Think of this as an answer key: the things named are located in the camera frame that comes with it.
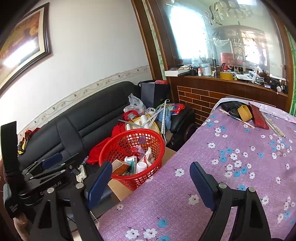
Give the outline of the person left hand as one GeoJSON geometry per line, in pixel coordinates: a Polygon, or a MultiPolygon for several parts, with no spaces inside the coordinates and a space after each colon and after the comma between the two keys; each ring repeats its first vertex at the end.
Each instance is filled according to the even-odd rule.
{"type": "Polygon", "coordinates": [[[21,213],[19,216],[13,218],[14,226],[20,235],[23,241],[28,241],[30,234],[27,230],[28,219],[24,213],[21,213]]]}

